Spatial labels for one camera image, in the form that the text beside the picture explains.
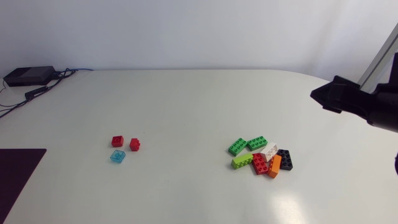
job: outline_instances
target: orange lego brick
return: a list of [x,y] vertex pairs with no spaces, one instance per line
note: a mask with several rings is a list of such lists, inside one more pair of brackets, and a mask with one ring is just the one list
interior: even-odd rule
[[280,155],[275,155],[271,159],[271,163],[269,164],[268,176],[275,178],[279,173],[280,161],[282,157]]

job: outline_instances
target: white lego brick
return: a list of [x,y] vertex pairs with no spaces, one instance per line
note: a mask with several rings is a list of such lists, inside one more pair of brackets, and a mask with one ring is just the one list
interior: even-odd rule
[[262,154],[262,157],[266,160],[266,162],[269,162],[277,152],[278,147],[276,146],[276,143],[269,142],[260,153]]

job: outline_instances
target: green lego brick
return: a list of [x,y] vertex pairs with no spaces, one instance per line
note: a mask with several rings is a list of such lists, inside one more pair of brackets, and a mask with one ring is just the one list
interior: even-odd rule
[[264,137],[260,136],[258,138],[248,141],[248,146],[249,146],[250,151],[253,151],[253,150],[256,150],[256,149],[266,146],[267,143],[268,143],[267,140]]
[[251,153],[247,153],[243,156],[239,156],[235,159],[232,160],[231,165],[234,167],[234,169],[240,168],[242,166],[245,166],[246,164],[251,163],[253,160],[253,155]]
[[230,152],[232,155],[236,156],[243,150],[243,148],[247,144],[248,144],[248,142],[246,142],[242,138],[239,138],[238,140],[236,140],[236,142],[231,147],[229,147],[228,152]]

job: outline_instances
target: pile of lego bricks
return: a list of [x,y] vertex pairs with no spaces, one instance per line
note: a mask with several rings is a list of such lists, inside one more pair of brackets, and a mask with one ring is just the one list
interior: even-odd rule
[[[124,142],[123,136],[114,136],[112,138],[111,144],[112,144],[113,147],[122,147],[123,146],[123,142]],[[139,140],[137,138],[132,138],[131,141],[130,141],[130,145],[129,145],[130,146],[130,150],[131,151],[138,151],[140,145],[141,145],[141,143],[139,142]],[[113,162],[121,163],[125,156],[126,156],[126,153],[124,151],[115,150],[112,153],[111,160]]]
[[270,142],[260,136],[250,141],[245,141],[239,138],[229,147],[228,152],[233,156],[237,156],[245,147],[250,151],[261,149],[259,153],[247,153],[243,156],[235,157],[232,160],[232,167],[238,169],[249,163],[253,165],[257,175],[267,174],[269,177],[275,178],[279,169],[291,170],[293,169],[292,158],[289,150],[278,149],[276,143]]

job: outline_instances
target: transparent blue lego brick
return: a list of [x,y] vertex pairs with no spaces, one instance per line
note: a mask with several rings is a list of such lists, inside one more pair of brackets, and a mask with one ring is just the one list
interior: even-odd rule
[[112,153],[111,160],[113,162],[121,163],[123,161],[123,159],[124,159],[124,156],[126,156],[125,152],[120,151],[120,150],[115,150]]

